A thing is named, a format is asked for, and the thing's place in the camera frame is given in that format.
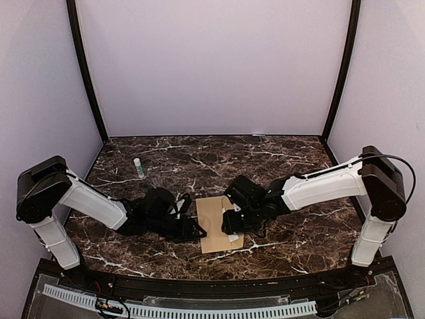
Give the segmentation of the brown paper envelope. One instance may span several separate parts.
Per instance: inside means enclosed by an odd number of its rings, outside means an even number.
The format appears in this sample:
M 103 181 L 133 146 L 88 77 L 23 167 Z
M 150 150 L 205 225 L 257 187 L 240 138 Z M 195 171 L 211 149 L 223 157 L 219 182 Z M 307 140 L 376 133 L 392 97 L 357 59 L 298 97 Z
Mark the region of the brown paper envelope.
M 196 199 L 198 222 L 207 232 L 207 236 L 201 239 L 202 254 L 232 251 L 244 245 L 243 234 L 238 234 L 239 240 L 230 243 L 228 235 L 221 230 L 226 201 L 229 200 L 225 196 Z

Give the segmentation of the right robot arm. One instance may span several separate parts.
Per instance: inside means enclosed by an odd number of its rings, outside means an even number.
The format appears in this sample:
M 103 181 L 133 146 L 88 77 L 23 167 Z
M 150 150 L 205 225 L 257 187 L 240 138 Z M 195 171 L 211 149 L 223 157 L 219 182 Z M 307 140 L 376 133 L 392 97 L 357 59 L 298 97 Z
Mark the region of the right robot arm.
M 405 159 L 383 154 L 366 146 L 359 156 L 323 170 L 287 175 L 267 188 L 244 175 L 232 180 L 224 196 L 233 208 L 222 215 L 227 235 L 260 229 L 266 220 L 288 215 L 305 207 L 337 199 L 367 197 L 370 209 L 351 250 L 351 264 L 339 273 L 339 283 L 353 288 L 363 280 L 376 253 L 404 217 L 413 194 L 406 193 L 404 177 L 395 162 L 414 168 Z

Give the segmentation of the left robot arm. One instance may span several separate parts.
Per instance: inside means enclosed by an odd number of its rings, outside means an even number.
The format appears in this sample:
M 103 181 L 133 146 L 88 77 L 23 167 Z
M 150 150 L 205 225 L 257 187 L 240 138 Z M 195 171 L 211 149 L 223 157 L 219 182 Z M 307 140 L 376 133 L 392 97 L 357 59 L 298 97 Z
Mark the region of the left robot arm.
M 162 187 L 134 200 L 110 197 L 80 179 L 61 156 L 53 156 L 17 178 L 17 220 L 33 229 L 80 290 L 89 289 L 94 276 L 82 266 L 82 254 L 56 218 L 53 210 L 57 205 L 79 211 L 122 236 L 150 232 L 167 241 L 185 243 L 207 236 L 197 220 L 187 216 L 191 203 L 189 194 L 176 201 Z

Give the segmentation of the white green glue stick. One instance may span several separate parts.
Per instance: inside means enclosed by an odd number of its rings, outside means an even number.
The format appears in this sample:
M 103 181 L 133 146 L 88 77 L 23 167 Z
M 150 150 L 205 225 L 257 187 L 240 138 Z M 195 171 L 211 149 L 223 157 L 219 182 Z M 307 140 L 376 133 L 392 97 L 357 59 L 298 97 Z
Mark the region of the white green glue stick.
M 143 167 L 142 167 L 142 164 L 141 164 L 141 160 L 139 158 L 134 158 L 133 163 L 134 163 L 134 166 L 137 170 L 138 177 L 143 178 L 145 176 L 145 174 L 144 174 L 144 170 L 143 170 Z

